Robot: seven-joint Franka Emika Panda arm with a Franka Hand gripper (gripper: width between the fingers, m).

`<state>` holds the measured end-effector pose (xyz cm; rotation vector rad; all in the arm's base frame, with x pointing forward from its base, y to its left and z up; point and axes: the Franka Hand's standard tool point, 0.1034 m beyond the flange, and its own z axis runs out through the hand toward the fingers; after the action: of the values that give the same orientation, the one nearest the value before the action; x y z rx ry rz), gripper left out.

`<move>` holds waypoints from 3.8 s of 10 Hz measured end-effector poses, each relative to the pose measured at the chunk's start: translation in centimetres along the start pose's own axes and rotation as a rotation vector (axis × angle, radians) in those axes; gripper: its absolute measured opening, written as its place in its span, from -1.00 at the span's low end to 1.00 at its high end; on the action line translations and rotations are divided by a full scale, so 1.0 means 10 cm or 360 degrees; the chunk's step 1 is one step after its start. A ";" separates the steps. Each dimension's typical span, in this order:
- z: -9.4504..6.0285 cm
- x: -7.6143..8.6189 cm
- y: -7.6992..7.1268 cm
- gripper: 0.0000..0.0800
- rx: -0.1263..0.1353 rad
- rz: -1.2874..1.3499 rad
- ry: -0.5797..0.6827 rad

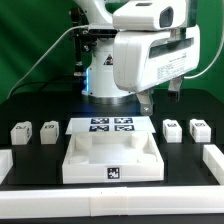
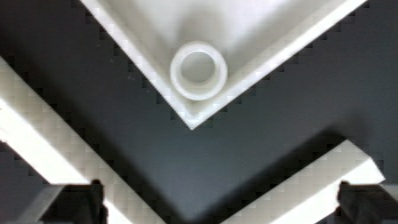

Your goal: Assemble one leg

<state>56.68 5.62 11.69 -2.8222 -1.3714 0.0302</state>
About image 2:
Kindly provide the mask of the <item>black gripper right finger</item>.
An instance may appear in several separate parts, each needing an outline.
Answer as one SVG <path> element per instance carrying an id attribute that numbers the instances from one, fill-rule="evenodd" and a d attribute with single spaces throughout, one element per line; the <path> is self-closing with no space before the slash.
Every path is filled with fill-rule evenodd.
<path id="1" fill-rule="evenodd" d="M 339 184 L 335 224 L 398 224 L 398 184 Z"/>

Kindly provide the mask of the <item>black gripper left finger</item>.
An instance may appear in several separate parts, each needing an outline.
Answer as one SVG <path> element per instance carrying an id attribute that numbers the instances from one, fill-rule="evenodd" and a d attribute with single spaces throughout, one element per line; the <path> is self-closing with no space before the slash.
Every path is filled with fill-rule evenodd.
<path id="1" fill-rule="evenodd" d="M 88 184 L 49 185 L 16 219 L 16 224 L 108 224 L 103 204 L 104 187 L 97 179 Z"/>

